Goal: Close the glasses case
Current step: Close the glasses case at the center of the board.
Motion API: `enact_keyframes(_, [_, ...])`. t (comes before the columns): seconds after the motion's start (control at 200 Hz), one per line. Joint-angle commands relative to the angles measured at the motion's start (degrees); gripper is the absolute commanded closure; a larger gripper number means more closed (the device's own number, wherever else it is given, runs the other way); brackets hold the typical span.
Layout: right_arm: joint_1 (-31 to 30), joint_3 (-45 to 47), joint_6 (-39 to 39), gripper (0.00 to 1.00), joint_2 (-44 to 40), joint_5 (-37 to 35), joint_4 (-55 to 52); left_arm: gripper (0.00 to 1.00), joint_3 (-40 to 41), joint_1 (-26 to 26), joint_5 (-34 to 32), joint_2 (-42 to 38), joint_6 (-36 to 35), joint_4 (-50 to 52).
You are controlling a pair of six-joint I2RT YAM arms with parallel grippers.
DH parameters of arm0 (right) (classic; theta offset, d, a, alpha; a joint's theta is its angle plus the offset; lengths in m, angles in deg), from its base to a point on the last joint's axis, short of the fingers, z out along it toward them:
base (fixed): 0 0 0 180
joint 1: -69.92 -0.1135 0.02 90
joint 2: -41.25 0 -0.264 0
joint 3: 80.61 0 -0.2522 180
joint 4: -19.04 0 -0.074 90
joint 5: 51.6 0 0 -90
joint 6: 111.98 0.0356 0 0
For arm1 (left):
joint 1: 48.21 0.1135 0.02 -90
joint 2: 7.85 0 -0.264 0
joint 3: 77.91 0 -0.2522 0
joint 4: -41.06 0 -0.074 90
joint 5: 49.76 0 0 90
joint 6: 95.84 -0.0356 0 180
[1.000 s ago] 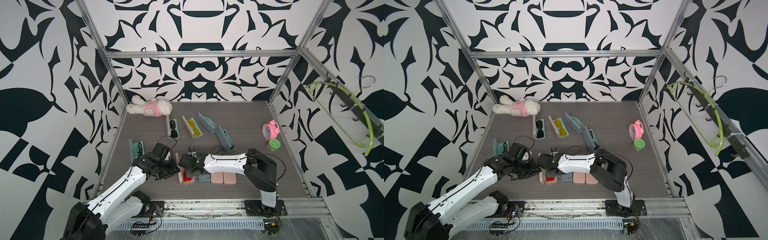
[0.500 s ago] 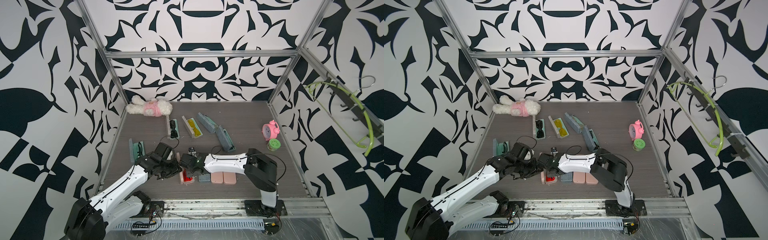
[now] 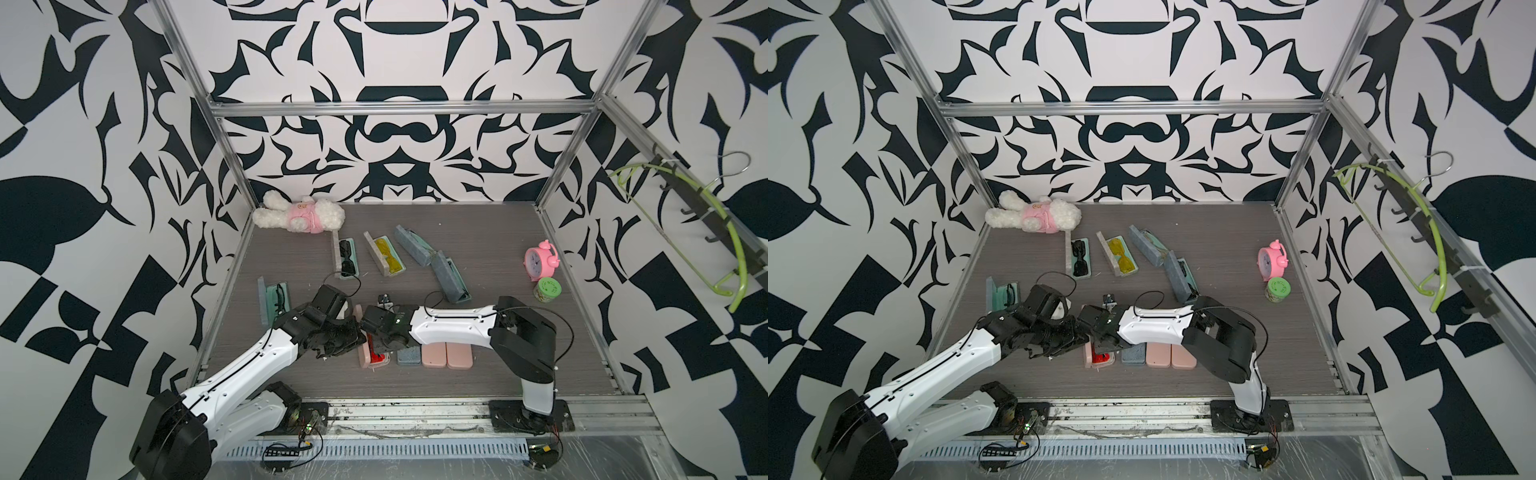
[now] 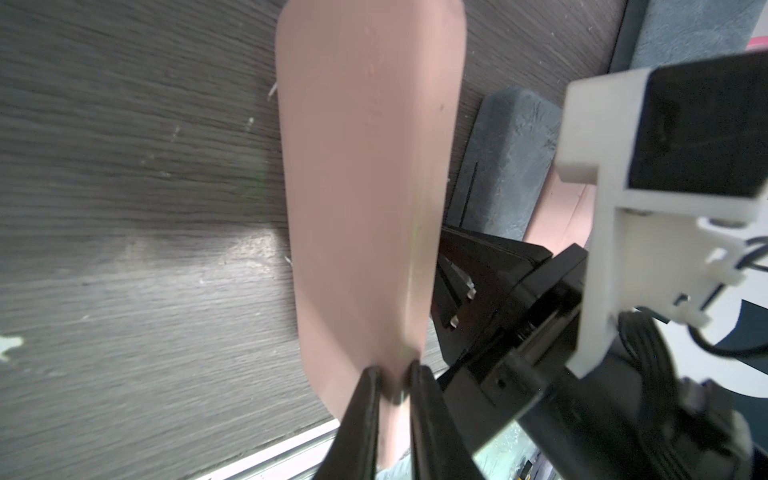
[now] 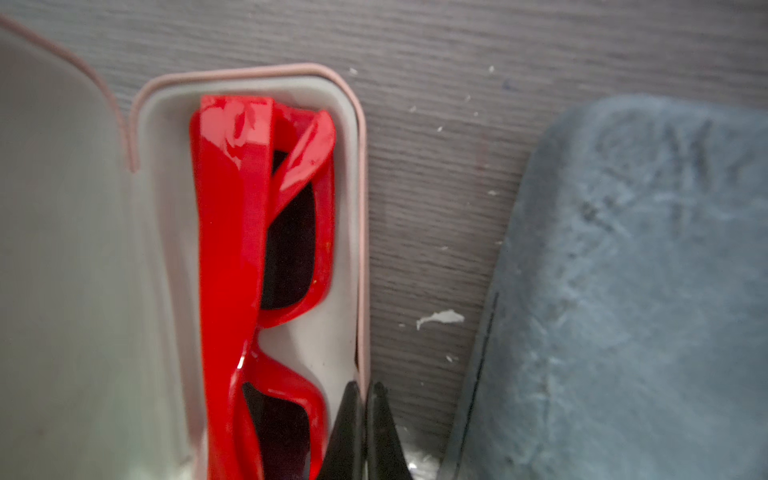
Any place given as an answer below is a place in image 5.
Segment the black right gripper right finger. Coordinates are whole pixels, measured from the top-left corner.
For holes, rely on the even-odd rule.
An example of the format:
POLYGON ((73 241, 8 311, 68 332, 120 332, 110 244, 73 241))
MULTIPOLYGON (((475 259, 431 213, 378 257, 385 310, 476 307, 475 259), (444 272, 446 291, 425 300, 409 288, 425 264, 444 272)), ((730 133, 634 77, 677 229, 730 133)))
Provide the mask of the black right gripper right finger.
POLYGON ((366 457, 371 480, 412 480, 381 382, 370 385, 366 400, 366 457))

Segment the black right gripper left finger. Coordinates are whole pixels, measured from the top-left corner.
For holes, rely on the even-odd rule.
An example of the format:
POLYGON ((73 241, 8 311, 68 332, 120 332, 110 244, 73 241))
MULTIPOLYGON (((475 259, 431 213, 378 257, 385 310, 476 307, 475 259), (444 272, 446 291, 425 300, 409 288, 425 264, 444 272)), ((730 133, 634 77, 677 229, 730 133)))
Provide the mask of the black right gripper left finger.
POLYGON ((349 382, 337 412, 317 480, 363 478, 365 405, 358 383, 349 382))

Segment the pink case with red glasses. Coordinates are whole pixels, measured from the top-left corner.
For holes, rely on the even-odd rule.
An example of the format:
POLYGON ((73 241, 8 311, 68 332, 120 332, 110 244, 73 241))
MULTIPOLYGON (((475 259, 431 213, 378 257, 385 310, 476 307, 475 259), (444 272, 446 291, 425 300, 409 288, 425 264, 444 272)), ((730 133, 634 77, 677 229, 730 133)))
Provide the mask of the pink case with red glasses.
POLYGON ((323 393, 370 381, 367 128, 317 64, 148 82, 124 116, 83 61, 1 22, 1 475, 211 479, 189 123, 206 95, 325 110, 335 242, 325 299, 259 337, 323 393))

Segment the mint case with white sunglasses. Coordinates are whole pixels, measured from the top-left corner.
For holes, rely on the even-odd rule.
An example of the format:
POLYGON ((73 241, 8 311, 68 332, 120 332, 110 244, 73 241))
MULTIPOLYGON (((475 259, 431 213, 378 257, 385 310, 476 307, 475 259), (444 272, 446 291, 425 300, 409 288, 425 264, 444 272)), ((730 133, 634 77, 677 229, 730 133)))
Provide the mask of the mint case with white sunglasses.
POLYGON ((564 112, 527 163, 439 477, 766 475, 766 111, 564 112))

